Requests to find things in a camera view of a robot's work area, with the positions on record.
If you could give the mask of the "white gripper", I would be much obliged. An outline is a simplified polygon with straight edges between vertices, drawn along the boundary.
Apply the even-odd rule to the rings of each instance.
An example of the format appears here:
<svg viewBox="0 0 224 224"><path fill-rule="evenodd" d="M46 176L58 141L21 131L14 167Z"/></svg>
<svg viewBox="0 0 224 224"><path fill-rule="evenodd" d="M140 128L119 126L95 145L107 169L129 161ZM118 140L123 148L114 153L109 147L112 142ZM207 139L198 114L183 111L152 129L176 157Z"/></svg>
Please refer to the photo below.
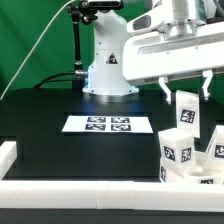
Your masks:
<svg viewBox="0 0 224 224"><path fill-rule="evenodd" d="M152 0L152 9L127 24L123 76L132 85L159 81L168 104L169 80L203 76L210 97L213 73L224 72L224 9L218 0Z"/></svg>

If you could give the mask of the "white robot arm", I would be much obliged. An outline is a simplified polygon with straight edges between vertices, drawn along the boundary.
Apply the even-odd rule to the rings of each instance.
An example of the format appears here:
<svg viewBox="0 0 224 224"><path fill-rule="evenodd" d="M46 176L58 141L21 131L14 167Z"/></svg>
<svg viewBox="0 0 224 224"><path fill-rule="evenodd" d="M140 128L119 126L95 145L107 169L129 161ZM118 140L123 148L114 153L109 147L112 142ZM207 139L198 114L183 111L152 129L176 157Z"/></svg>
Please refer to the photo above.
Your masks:
<svg viewBox="0 0 224 224"><path fill-rule="evenodd" d="M203 96L224 73L224 0L146 0L147 11L127 22L112 6L121 0L87 0L98 11L89 93L125 96L157 83L204 77Z"/></svg>

